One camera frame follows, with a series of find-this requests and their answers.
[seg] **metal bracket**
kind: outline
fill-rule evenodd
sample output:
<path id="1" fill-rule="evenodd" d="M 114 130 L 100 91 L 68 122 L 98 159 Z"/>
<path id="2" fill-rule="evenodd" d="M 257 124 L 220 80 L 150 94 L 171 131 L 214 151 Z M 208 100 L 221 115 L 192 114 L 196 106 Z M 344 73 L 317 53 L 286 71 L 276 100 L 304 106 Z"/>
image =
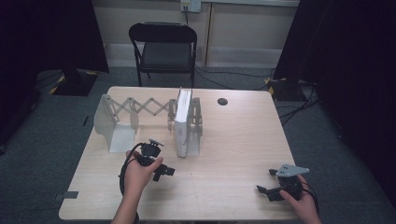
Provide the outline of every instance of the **metal bracket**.
<path id="1" fill-rule="evenodd" d="M 150 104 L 155 104 L 157 110 L 149 109 Z M 119 113 L 124 110 L 130 114 L 130 126 L 119 124 Z M 168 112 L 168 130 L 172 132 L 173 123 L 177 112 L 177 100 L 170 99 L 166 104 L 162 104 L 153 97 L 147 99 L 143 104 L 137 102 L 133 97 L 128 97 L 122 104 L 116 102 L 110 95 L 104 94 L 94 117 L 94 129 L 97 133 L 102 134 L 107 142 L 110 152 L 122 152 L 134 145 L 134 135 L 138 131 L 139 117 L 138 114 L 145 110 L 152 116 L 157 116 L 163 111 Z M 200 98 L 196 97 L 191 100 L 189 110 L 189 146 L 192 154 L 199 154 L 200 137 L 203 134 L 202 113 Z"/>
<path id="2" fill-rule="evenodd" d="M 283 164 L 276 172 L 276 176 L 291 177 L 294 175 L 303 175 L 309 173 L 308 168 Z"/>

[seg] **black cable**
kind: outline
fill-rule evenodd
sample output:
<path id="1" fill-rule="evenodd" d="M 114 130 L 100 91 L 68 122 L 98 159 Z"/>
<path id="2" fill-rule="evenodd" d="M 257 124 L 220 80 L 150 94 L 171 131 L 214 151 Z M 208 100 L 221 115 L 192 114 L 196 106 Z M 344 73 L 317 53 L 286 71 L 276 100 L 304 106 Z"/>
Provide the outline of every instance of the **black cable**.
<path id="1" fill-rule="evenodd" d="M 37 82 L 44 81 L 45 79 L 48 79 L 48 78 L 50 78 L 50 77 L 55 77 L 55 76 L 57 76 L 57 75 L 59 75 L 59 74 L 61 74 L 61 73 L 62 73 L 62 71 L 61 71 L 61 72 L 58 72 L 58 73 L 55 73 L 55 74 L 52 74 L 52 75 L 47 76 L 47 77 L 43 77 L 43 78 L 39 79 Z"/>
<path id="2" fill-rule="evenodd" d="M 144 143 L 139 143 L 136 146 L 134 146 L 134 148 L 132 148 L 132 150 L 129 152 L 128 156 L 126 157 L 124 164 L 122 165 L 121 173 L 119 175 L 119 178 L 120 178 L 120 190 L 121 190 L 121 194 L 122 195 L 124 193 L 124 179 L 125 179 L 126 168 L 128 167 L 129 163 L 131 162 L 131 161 L 129 161 L 129 159 L 131 159 L 132 155 L 134 154 L 134 150 L 137 147 L 143 146 L 143 145 L 145 145 L 145 144 Z"/>
<path id="3" fill-rule="evenodd" d="M 213 3 L 208 3 L 208 4 L 210 4 L 210 6 L 208 7 L 208 12 L 206 12 L 206 15 L 209 15 L 209 18 L 206 18 L 206 20 L 207 21 L 212 21 L 212 8 L 214 8 L 213 7 Z M 206 36 L 207 37 L 210 37 L 211 36 L 211 33 L 210 33 L 210 31 L 212 30 L 212 27 L 211 27 L 211 24 L 210 24 L 211 22 L 209 22 L 208 24 L 207 24 L 207 27 L 206 27 L 206 30 L 207 30 L 207 34 L 206 34 Z M 210 44 L 209 44 L 209 40 L 210 40 L 210 38 L 207 38 L 206 39 L 206 45 L 207 46 L 210 46 Z M 209 48 L 205 48 L 205 52 L 202 52 L 202 53 L 204 53 L 205 55 L 208 55 L 209 54 Z"/>
<path id="4" fill-rule="evenodd" d="M 309 189 L 311 189 L 312 191 L 314 191 L 314 189 L 312 189 L 312 187 L 311 187 L 310 185 L 308 185 L 307 183 L 304 183 L 304 182 L 300 182 L 300 183 L 306 185 Z"/>
<path id="5" fill-rule="evenodd" d="M 47 83 L 47 84 L 44 84 L 44 85 L 42 85 L 42 86 L 40 86 L 40 87 L 35 88 L 35 91 L 36 91 L 36 90 L 39 90 L 39 89 L 42 89 L 42 88 L 44 88 L 44 87 L 46 87 L 46 86 L 48 86 L 48 85 L 50 85 L 50 84 L 56 82 L 60 77 L 61 77 L 61 76 L 58 76 L 58 77 L 56 77 L 55 79 L 53 79 L 51 82 L 49 82 L 49 83 Z"/>
<path id="6" fill-rule="evenodd" d="M 211 79 L 209 79 L 209 78 L 207 78 L 207 77 L 204 77 L 201 73 L 199 73 L 198 69 L 195 69 L 195 71 L 196 71 L 196 73 L 198 74 L 198 76 L 200 76 L 200 77 L 203 78 L 203 79 L 206 79 L 206 80 L 209 81 L 209 82 L 215 83 L 215 84 L 217 84 L 217 85 L 219 85 L 219 86 L 221 86 L 221 87 L 223 87 L 223 88 L 229 89 L 229 90 L 237 90 L 237 89 L 235 89 L 235 88 L 231 88 L 231 87 L 225 86 L 225 85 L 223 85 L 223 84 L 221 84 L 221 83 L 219 83 L 219 82 L 217 82 L 217 81 L 214 81 L 214 80 L 211 80 Z M 267 84 L 264 84 L 263 86 L 261 86 L 261 87 L 259 87 L 259 88 L 257 88 L 257 89 L 253 89 L 253 90 L 251 90 L 251 91 L 259 91 L 259 90 L 265 88 L 266 86 L 267 86 Z"/>
<path id="7" fill-rule="evenodd" d="M 134 150 L 137 147 L 143 146 L 143 145 L 145 145 L 145 143 L 139 143 L 136 146 L 134 146 L 134 148 L 131 149 L 131 151 L 129 152 L 128 156 L 126 157 L 124 164 L 122 165 L 121 173 L 119 175 L 119 178 L 120 178 L 120 190 L 121 190 L 121 194 L 122 195 L 124 193 L 124 188 L 125 188 L 124 180 L 125 180 L 126 168 L 128 167 L 129 163 L 131 163 L 131 161 L 135 160 L 135 159 L 132 159 L 132 160 L 129 161 L 129 159 L 131 159 L 132 155 L 134 155 Z M 136 215 L 134 216 L 134 224 L 139 223 L 139 219 L 140 219 L 139 218 L 139 214 L 137 214 L 137 212 L 136 212 Z"/>
<path id="8" fill-rule="evenodd" d="M 251 75 L 251 74 L 235 73 L 235 72 L 211 72 L 211 71 L 206 71 L 206 70 L 200 68 L 198 65 L 195 65 L 195 66 L 196 66 L 199 70 L 201 70 L 201 71 L 203 71 L 203 72 L 206 72 L 206 73 L 232 74 L 232 75 L 240 75 L 240 76 L 245 76 L 245 77 L 270 77 L 270 76 L 272 75 L 272 72 L 271 72 L 271 75 L 265 75 L 265 76 L 254 76 L 254 75 Z"/>
<path id="9" fill-rule="evenodd" d="M 291 111 L 291 112 L 289 112 L 289 113 L 287 113 L 287 114 L 284 114 L 284 115 L 282 115 L 282 116 L 279 116 L 280 119 L 286 117 L 286 118 L 282 121 L 282 126 L 284 126 L 284 125 L 285 125 L 294 115 L 296 115 L 298 112 L 300 112 L 300 111 L 302 111 L 303 109 L 306 109 L 306 108 L 308 108 L 308 107 L 310 107 L 310 106 L 312 106 L 312 105 L 315 105 L 315 104 L 318 102 L 318 100 L 316 100 L 314 103 L 311 103 L 310 105 L 308 105 L 308 103 L 311 101 L 311 99 L 312 99 L 312 97 L 313 97 L 314 90 L 315 90 L 315 88 L 312 87 L 312 91 L 311 91 L 311 93 L 309 94 L 308 99 L 307 99 L 300 107 L 298 107 L 297 109 L 295 109 L 295 110 L 293 110 L 293 111 Z"/>
<path id="10" fill-rule="evenodd" d="M 281 105 L 281 106 L 276 106 L 276 109 L 280 109 L 280 108 L 298 108 L 299 106 L 297 105 Z"/>
<path id="11" fill-rule="evenodd" d="M 276 70 L 276 67 L 271 69 L 271 77 L 270 77 L 271 80 L 274 79 L 274 72 L 275 72 L 275 70 Z"/>
<path id="12" fill-rule="evenodd" d="M 317 197 L 317 195 L 316 195 L 315 193 L 313 193 L 311 190 L 312 190 L 311 188 L 310 188 L 310 190 L 308 190 L 308 189 L 303 189 L 303 191 L 305 191 L 305 192 L 307 192 L 309 195 L 311 195 L 312 199 L 314 200 L 315 207 L 317 208 L 317 213 L 318 213 L 318 215 L 319 215 L 318 197 Z"/>
<path id="13" fill-rule="evenodd" d="M 189 25 L 189 7 L 184 6 L 184 15 L 186 16 L 186 23 Z"/>

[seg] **finger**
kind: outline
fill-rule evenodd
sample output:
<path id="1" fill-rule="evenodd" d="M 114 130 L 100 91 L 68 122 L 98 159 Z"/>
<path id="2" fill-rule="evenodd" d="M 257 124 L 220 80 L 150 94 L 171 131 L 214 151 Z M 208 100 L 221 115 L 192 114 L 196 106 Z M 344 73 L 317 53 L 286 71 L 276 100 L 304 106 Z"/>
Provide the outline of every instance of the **finger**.
<path id="1" fill-rule="evenodd" d="M 305 183 L 306 184 L 306 180 L 305 178 L 303 178 L 302 175 L 297 175 L 298 179 L 300 180 L 300 182 Z"/>
<path id="2" fill-rule="evenodd" d="M 129 153 L 131 153 L 131 150 L 125 152 L 125 157 L 128 157 Z"/>
<path id="3" fill-rule="evenodd" d="M 288 194 L 285 190 L 280 190 L 279 191 L 280 196 L 282 196 L 282 198 L 284 200 L 286 200 L 292 207 L 295 207 L 298 205 L 298 202 L 290 195 Z"/>
<path id="4" fill-rule="evenodd" d="M 134 151 L 134 157 L 137 158 L 140 155 L 138 151 Z"/>
<path id="5" fill-rule="evenodd" d="M 149 169 L 154 172 L 163 163 L 163 157 L 157 158 L 150 166 Z"/>

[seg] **human hand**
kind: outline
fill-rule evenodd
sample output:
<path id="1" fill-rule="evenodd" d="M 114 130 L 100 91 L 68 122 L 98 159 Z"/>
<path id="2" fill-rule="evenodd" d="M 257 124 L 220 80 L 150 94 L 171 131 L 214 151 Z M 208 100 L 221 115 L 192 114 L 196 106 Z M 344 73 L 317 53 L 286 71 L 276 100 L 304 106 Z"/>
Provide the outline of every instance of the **human hand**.
<path id="1" fill-rule="evenodd" d="M 163 158 L 159 157 L 150 166 L 142 166 L 135 159 L 139 156 L 139 152 L 134 151 L 130 158 L 124 178 L 124 194 L 129 194 L 130 191 L 142 192 L 151 178 L 151 174 L 163 163 Z"/>
<path id="2" fill-rule="evenodd" d="M 306 180 L 298 175 L 300 182 L 303 184 L 303 188 L 309 190 L 306 185 Z M 318 216 L 317 208 L 315 207 L 315 201 L 312 196 L 303 191 L 301 194 L 301 199 L 296 201 L 290 194 L 285 190 L 281 190 L 279 194 L 293 207 L 296 216 L 305 224 L 319 224 L 321 223 Z"/>

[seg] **metal scissor linkage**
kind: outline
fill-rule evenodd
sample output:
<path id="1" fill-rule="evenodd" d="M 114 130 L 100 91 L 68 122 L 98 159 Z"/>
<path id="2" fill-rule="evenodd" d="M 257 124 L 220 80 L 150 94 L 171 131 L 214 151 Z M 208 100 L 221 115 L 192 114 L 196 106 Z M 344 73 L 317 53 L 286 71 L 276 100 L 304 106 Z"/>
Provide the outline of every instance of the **metal scissor linkage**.
<path id="1" fill-rule="evenodd" d="M 159 107 L 158 110 L 156 110 L 155 112 L 151 111 L 150 109 L 147 108 L 147 106 L 150 103 L 154 103 L 155 105 L 157 105 Z M 140 104 L 139 102 L 133 100 L 132 106 L 131 108 L 138 114 L 140 111 L 142 111 L 143 109 L 146 110 L 147 112 L 149 112 L 151 115 L 156 116 L 158 114 L 160 114 L 163 110 L 165 111 L 169 111 L 168 110 L 168 106 L 169 106 L 169 102 L 162 105 L 160 102 L 156 101 L 153 97 L 149 98 L 144 104 Z"/>
<path id="2" fill-rule="evenodd" d="M 107 99 L 108 108 L 111 111 L 113 117 L 116 119 L 116 121 L 119 121 L 118 114 L 121 112 L 121 110 L 125 110 L 128 113 L 131 113 L 131 110 L 133 110 L 134 112 L 136 112 L 136 114 L 140 113 L 140 111 L 142 110 L 146 110 L 153 116 L 160 114 L 163 110 L 169 112 L 168 109 L 169 102 L 163 105 L 157 100 L 155 100 L 153 97 L 147 99 L 147 101 L 143 104 L 137 102 L 133 97 L 128 97 L 122 104 L 111 99 L 110 95 L 106 95 L 106 99 Z M 157 105 L 159 109 L 156 111 L 151 111 L 150 109 L 148 109 L 148 105 L 151 103 Z"/>

